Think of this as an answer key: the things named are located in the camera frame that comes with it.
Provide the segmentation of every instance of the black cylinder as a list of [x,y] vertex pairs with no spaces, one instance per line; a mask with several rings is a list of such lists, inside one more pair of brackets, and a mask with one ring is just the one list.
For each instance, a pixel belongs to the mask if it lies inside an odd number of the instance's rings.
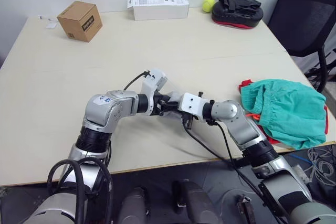
[[111,133],[94,131],[83,126],[77,138],[76,146],[87,152],[102,153],[107,150],[111,135]]
[[148,98],[145,94],[138,94],[139,103],[138,103],[138,111],[137,113],[144,113],[148,109]]
[[205,120],[212,120],[211,109],[213,103],[206,102],[203,106],[202,116]]
[[243,156],[247,157],[252,167],[263,165],[279,157],[273,146],[266,140],[254,144],[243,150]]

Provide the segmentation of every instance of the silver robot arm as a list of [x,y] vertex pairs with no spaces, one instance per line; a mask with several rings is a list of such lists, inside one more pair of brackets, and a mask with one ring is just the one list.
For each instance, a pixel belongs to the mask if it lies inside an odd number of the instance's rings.
[[[167,77],[162,71],[152,69],[143,81],[140,94],[117,90],[94,95],[87,103],[80,134],[68,158],[79,161],[86,157],[95,157],[104,162],[108,158],[108,146],[119,120],[137,113],[155,114],[155,98],[164,97],[159,91],[166,82]],[[66,166],[62,172],[59,187],[70,185],[73,190],[60,190],[48,197],[25,224],[76,223],[76,178],[74,171],[68,168]],[[80,169],[85,187],[90,191],[97,191],[103,179],[99,166],[85,162],[80,165]]]
[[231,138],[248,158],[257,178],[264,201],[277,216],[284,216],[290,224],[333,223],[336,212],[313,202],[308,188],[283,156],[269,144],[256,123],[245,116],[236,101],[214,102],[185,93],[179,110],[196,116],[200,121],[223,122]]

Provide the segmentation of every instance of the blue cable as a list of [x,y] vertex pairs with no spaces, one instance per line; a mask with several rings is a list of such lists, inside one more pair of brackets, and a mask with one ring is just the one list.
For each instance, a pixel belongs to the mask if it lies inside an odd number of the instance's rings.
[[288,154],[288,155],[291,156],[291,157],[297,158],[297,159],[299,159],[299,160],[305,161],[305,162],[307,162],[307,163],[310,164],[310,165],[314,165],[312,162],[310,162],[308,159],[306,159],[306,158],[304,158],[304,157],[300,157],[300,156],[298,156],[298,155],[296,155],[296,154],[293,154],[293,153],[290,153],[290,154]]

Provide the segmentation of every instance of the white box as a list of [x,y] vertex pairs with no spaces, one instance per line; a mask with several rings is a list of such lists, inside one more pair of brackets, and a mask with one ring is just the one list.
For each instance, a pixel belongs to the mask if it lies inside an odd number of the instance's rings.
[[127,0],[135,20],[187,18],[188,0]]

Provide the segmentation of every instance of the wire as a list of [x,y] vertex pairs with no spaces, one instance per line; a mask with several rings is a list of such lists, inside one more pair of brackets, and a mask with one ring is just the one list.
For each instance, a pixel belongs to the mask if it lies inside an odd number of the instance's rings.
[[290,154],[288,154],[288,155],[291,156],[291,157],[297,158],[297,159],[299,159],[299,160],[305,161],[306,163],[308,163],[308,164],[310,164],[310,165],[313,164],[312,162],[310,162],[310,161],[307,160],[306,158],[304,158],[304,157],[300,157],[300,156],[298,156],[298,155],[296,155],[296,154],[290,153]]
[[208,152],[210,152],[212,155],[214,155],[215,157],[219,158],[221,161],[223,161],[226,164],[231,164],[228,160],[224,159],[223,157],[219,156],[218,154],[216,154],[215,152],[213,152],[212,150],[210,150],[204,143],[202,143],[202,141],[200,141],[196,136],[194,136],[185,126],[185,123],[183,124],[183,128],[184,130],[188,133],[189,136],[191,136],[191,138],[193,138],[196,142],[198,142],[203,148],[205,148]]
[[75,213],[75,224],[83,224],[84,223],[84,206],[85,206],[85,188],[84,188],[84,181],[83,181],[83,174],[80,169],[79,164],[76,161],[70,159],[64,159],[57,162],[50,170],[47,180],[47,189],[50,195],[54,194],[52,191],[52,177],[54,176],[55,171],[58,167],[62,165],[70,165],[75,172],[76,178],[76,213]]
[[[259,196],[259,198],[266,204],[266,201],[264,199],[264,196],[262,195],[262,193],[257,189],[257,187],[252,183],[252,181],[245,176],[244,173],[242,173],[241,171],[239,171],[233,161],[233,158],[232,158],[232,155],[231,155],[231,151],[230,151],[230,148],[229,148],[229,145],[228,145],[228,142],[227,142],[227,138],[226,138],[226,135],[225,135],[225,132],[222,128],[222,126],[215,122],[214,125],[218,126],[220,131],[222,132],[222,135],[223,135],[223,138],[224,138],[224,141],[225,141],[225,145],[226,145],[226,148],[227,148],[227,152],[229,153],[229,157],[230,157],[230,160],[231,160],[231,164],[233,166],[233,168],[236,170],[236,172],[238,173],[238,175],[248,184],[248,186],[254,191],[254,193],[256,195]],[[284,224],[287,224],[281,217],[278,217],[274,214],[274,212],[270,209],[270,212],[272,213],[273,217],[275,218],[275,220],[280,224],[279,220],[284,223]]]
[[61,180],[58,182],[58,185],[56,187],[55,193],[59,192],[63,187],[63,183],[66,180],[66,178],[69,176],[69,174],[72,172],[72,167],[70,166],[67,171],[64,173],[63,177],[61,178]]
[[149,75],[149,76],[151,75],[149,70],[144,71],[143,73],[139,74],[137,77],[135,77],[133,80],[131,80],[131,81],[126,85],[126,87],[124,88],[124,90],[128,89],[128,87],[129,87],[133,82],[135,82],[136,80],[138,80],[140,77],[142,77],[142,76],[147,77],[148,75]]
[[309,181],[312,182],[315,177],[319,182],[327,186],[336,186],[336,182],[331,180],[331,177],[334,173],[334,166],[323,159],[324,157],[330,157],[332,153],[329,150],[321,149],[321,148],[311,148],[307,150],[307,155],[309,161],[312,165],[304,170],[304,172],[311,169],[311,173],[309,175]]
[[231,191],[242,191],[242,192],[247,193],[247,194],[256,194],[256,193],[253,192],[253,191],[245,191],[245,190],[241,190],[241,189],[238,189],[238,188],[234,188],[234,189],[231,189],[231,190],[229,190],[229,191],[226,191],[226,192],[224,193],[224,195],[222,196],[222,200],[220,201],[220,203],[221,203],[221,213],[219,214],[219,216],[222,216],[222,214],[223,214],[223,202],[224,202],[224,199],[225,199],[225,197],[227,196],[227,194],[228,194],[229,192],[231,192]]
[[225,135],[225,132],[222,128],[222,126],[220,126],[217,122],[214,123],[214,125],[218,126],[220,131],[222,132],[222,135],[223,135],[223,138],[224,138],[224,141],[225,141],[225,145],[226,145],[226,148],[227,148],[227,151],[229,153],[229,157],[230,157],[230,160],[231,160],[231,164],[234,168],[234,170],[236,170],[236,172],[238,173],[238,175],[248,184],[248,186],[260,197],[260,199],[262,201],[264,201],[264,197],[263,195],[261,194],[261,192],[257,189],[257,187],[252,183],[252,181],[247,178],[245,176],[245,174],[243,174],[240,170],[238,170],[238,168],[236,167],[234,161],[233,161],[233,158],[232,158],[232,155],[231,155],[231,151],[230,151],[230,148],[229,148],[229,145],[228,145],[228,142],[227,142],[227,138],[226,138],[226,135]]
[[112,146],[111,146],[111,140],[110,140],[110,142],[109,142],[109,149],[108,149],[108,152],[107,152],[107,156],[105,158],[105,165],[106,165],[106,167],[108,167],[109,164],[110,164],[111,156],[112,156]]
[[91,161],[97,164],[100,169],[102,170],[104,177],[107,182],[107,191],[108,191],[108,198],[106,204],[106,211],[105,211],[105,224],[110,224],[112,219],[112,207],[113,207],[113,181],[109,170],[107,169],[106,165],[95,157],[85,157],[78,161],[78,164],[82,164],[84,162]]

